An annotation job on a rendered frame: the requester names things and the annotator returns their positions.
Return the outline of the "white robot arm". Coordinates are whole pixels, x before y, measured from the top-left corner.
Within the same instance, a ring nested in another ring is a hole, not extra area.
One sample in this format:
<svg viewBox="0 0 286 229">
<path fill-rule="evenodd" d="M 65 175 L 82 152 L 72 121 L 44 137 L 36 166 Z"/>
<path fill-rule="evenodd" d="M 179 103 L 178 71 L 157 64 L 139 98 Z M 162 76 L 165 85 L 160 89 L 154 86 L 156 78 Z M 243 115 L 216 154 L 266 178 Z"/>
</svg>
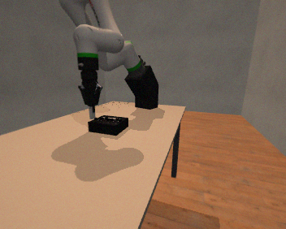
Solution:
<svg viewBox="0 0 286 229">
<path fill-rule="evenodd" d="M 124 41 L 111 13 L 109 0 L 59 0 L 59 3 L 77 26 L 73 38 L 79 70 L 98 71 L 101 68 L 103 71 L 112 71 L 124 65 L 131 79 L 145 73 L 145 62 L 133 44 Z M 85 10 L 87 3 L 99 28 L 93 26 Z"/>
</svg>

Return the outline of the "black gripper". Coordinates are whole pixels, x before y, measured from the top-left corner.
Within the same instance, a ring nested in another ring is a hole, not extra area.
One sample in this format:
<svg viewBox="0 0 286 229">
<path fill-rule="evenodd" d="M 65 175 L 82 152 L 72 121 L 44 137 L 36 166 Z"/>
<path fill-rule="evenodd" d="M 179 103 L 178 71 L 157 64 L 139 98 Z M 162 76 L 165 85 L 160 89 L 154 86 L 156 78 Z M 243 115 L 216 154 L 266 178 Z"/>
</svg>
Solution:
<svg viewBox="0 0 286 229">
<path fill-rule="evenodd" d="M 96 71 L 82 71 L 80 74 L 82 85 L 78 88 L 81 91 L 85 105 L 89 106 L 89 119 L 95 119 L 95 106 L 98 105 L 102 90 L 102 86 L 98 84 L 98 73 Z"/>
</svg>

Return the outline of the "black lighting desk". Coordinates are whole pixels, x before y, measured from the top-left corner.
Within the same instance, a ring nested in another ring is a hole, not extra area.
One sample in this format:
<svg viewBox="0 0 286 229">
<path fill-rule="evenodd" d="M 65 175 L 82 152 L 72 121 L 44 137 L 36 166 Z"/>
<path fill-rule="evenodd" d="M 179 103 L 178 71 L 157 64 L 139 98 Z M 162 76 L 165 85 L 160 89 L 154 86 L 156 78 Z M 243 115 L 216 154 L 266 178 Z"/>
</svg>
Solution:
<svg viewBox="0 0 286 229">
<path fill-rule="evenodd" d="M 117 136 L 128 127 L 128 118 L 103 115 L 88 122 L 89 132 Z"/>
</svg>

